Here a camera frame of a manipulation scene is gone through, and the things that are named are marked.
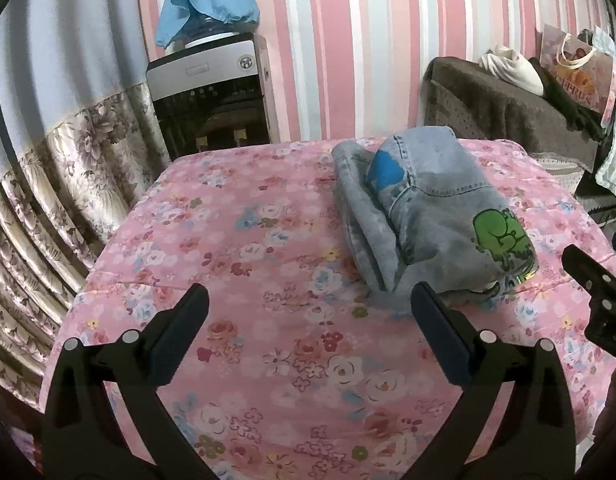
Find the light blue denim garment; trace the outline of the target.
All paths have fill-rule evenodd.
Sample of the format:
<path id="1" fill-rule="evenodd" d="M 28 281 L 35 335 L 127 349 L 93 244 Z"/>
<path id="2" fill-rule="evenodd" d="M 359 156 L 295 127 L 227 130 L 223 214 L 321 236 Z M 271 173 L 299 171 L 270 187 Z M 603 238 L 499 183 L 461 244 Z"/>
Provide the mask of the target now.
<path id="1" fill-rule="evenodd" d="M 447 304 L 490 299 L 538 270 L 512 207 L 450 128 L 394 134 L 376 151 L 343 141 L 332 155 L 337 207 L 371 306 L 408 310 L 420 282 Z"/>

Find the white patterned sofa cloth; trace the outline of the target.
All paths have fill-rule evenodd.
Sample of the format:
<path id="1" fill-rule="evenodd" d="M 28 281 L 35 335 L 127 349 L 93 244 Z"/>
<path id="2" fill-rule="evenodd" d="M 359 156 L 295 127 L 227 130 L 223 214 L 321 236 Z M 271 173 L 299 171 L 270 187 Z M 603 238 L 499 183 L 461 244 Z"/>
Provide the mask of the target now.
<path id="1" fill-rule="evenodd" d="M 592 174 L 576 160 L 550 153 L 533 153 L 531 157 L 572 194 L 587 212 L 616 209 L 616 196 L 597 184 Z"/>

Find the black garment on sofa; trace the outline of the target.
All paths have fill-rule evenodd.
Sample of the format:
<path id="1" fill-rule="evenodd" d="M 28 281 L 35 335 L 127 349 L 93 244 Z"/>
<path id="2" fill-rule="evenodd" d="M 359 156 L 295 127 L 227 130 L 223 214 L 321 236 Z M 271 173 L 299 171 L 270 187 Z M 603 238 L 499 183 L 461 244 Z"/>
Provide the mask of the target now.
<path id="1" fill-rule="evenodd" d="M 593 141 L 602 142 L 606 132 L 600 125 L 600 114 L 576 102 L 537 58 L 529 58 L 529 62 L 543 84 L 543 99 L 562 114 L 567 129 L 581 131 Z"/>

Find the pink gift bag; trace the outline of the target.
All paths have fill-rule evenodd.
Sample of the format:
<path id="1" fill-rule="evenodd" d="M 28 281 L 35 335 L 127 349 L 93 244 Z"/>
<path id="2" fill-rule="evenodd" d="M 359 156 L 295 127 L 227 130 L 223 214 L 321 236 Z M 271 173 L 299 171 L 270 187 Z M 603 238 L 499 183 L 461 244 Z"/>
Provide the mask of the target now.
<path id="1" fill-rule="evenodd" d="M 608 54 L 545 24 L 539 61 L 577 104 L 611 120 L 616 102 L 616 61 Z"/>

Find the white folded cloth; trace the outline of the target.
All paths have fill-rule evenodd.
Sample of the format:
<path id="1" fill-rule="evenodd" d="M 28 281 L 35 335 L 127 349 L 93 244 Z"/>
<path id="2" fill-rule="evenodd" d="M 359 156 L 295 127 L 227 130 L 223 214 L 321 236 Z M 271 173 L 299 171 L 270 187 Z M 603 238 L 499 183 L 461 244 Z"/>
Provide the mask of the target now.
<path id="1" fill-rule="evenodd" d="M 535 96 L 543 96 L 543 82 L 532 64 L 515 49 L 497 44 L 484 55 L 478 65 L 494 77 L 526 90 Z"/>

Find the floral beige curtain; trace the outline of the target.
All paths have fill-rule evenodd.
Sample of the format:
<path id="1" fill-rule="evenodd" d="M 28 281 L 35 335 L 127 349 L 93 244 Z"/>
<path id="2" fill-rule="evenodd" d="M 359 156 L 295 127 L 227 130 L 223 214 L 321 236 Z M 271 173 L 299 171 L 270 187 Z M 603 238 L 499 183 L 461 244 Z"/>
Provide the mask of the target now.
<path id="1" fill-rule="evenodd" d="M 101 250 L 170 162 L 147 84 L 0 138 L 0 387 L 38 408 L 55 336 Z"/>

